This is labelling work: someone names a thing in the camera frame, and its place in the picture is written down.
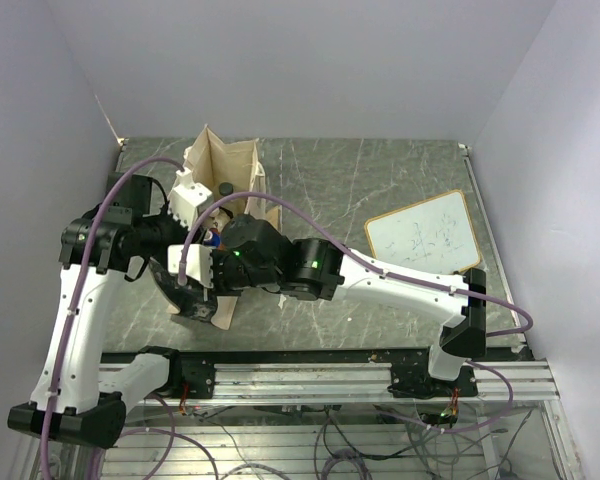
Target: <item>table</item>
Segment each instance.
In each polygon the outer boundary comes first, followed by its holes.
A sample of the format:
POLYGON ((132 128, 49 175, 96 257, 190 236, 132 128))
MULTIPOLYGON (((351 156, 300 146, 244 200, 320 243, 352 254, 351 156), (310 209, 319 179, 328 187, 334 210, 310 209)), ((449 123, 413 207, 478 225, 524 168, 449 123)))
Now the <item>table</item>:
MULTIPOLYGON (((194 138, 130 138, 118 170, 149 156, 182 160, 194 138)), ((487 272, 487 289, 505 298, 500 262, 480 207, 464 149, 451 141, 377 139, 264 139, 258 143, 269 192, 310 213, 349 247, 370 254, 364 223, 371 217, 461 189, 469 207, 487 272)), ((170 188, 169 165, 141 173, 170 188)), ((161 198, 154 192, 157 208, 161 198)), ((282 212, 282 233, 291 239, 316 233, 291 212, 282 212)), ((183 351, 309 350, 427 347, 438 336, 435 321, 398 309, 356 301, 299 302, 251 289, 238 301, 230 330, 171 317, 167 301, 147 272, 122 289, 108 325, 105 352, 134 352, 145 345, 183 351)), ((511 312, 488 305, 487 329, 511 327, 511 312)), ((489 346, 519 348, 522 336, 490 338, 489 346)))

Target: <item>marble surface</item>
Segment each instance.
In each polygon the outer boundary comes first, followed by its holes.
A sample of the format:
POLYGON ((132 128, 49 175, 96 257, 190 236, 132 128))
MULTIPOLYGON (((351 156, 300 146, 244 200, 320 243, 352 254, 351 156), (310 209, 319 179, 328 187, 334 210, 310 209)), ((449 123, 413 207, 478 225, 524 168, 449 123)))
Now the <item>marble surface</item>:
MULTIPOLYGON (((194 138, 131 138, 120 156, 124 171, 149 156, 182 160, 194 138)), ((372 139, 265 139, 259 142, 268 191, 310 213, 352 248, 370 254, 364 223, 371 217, 426 198, 461 189, 467 199, 487 271, 488 292, 505 290, 461 150, 449 141, 372 139)), ((145 172, 170 188, 175 177, 168 165, 145 172)), ((154 192, 153 206, 161 198, 154 192)), ((282 232, 291 239, 312 236, 312 228, 288 211, 282 232)), ((162 345, 184 351, 305 350, 317 348, 426 347, 439 325, 407 311, 371 303, 299 302, 252 289, 243 294, 231 329, 220 330, 166 313, 167 302, 147 272, 125 285, 109 322, 105 351, 137 351, 162 345)), ((487 328, 513 325, 507 310, 488 305, 487 328)), ((515 335, 489 339, 492 346, 520 344, 515 335)))

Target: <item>gray wall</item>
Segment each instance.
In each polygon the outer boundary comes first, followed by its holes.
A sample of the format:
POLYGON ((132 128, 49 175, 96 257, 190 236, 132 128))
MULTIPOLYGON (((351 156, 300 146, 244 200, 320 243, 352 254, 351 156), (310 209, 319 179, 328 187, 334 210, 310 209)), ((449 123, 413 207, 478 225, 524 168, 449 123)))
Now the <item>gray wall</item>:
POLYGON ((474 147, 530 339, 600 479, 600 0, 560 0, 474 147))
POLYGON ((48 0, 121 136, 474 141, 554 0, 48 0))
POLYGON ((0 0, 0 479, 55 320, 62 228, 102 198, 117 142, 43 0, 0 0))

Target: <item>white board with wooden edge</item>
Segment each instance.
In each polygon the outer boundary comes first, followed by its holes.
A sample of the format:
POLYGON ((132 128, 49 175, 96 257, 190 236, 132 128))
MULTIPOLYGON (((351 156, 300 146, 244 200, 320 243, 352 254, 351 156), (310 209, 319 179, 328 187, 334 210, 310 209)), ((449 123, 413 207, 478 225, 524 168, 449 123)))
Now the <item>white board with wooden edge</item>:
POLYGON ((373 256, 383 262, 445 275, 480 263, 460 190, 371 218, 365 231, 373 256))

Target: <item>whiteboard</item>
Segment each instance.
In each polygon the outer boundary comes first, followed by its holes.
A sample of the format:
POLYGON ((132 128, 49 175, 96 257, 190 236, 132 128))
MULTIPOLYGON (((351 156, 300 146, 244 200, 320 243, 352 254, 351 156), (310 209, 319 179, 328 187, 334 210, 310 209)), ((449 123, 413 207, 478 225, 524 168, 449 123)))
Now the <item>whiteboard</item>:
POLYGON ((373 256, 384 262, 439 274, 480 263, 460 190, 371 218, 364 227, 373 256))

